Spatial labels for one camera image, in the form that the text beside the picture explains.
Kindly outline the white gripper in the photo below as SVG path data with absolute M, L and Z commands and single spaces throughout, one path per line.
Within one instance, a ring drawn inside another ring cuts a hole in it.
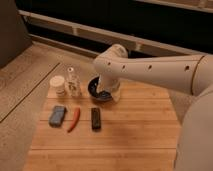
M 107 93 L 113 101 L 118 102 L 120 99 L 120 80 L 99 78 L 97 92 Z

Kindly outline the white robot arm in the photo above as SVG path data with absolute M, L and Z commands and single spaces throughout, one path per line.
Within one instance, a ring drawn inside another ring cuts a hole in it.
M 213 55 L 131 59 L 114 44 L 93 62 L 108 92 L 121 78 L 194 95 L 179 135 L 173 171 L 213 171 Z

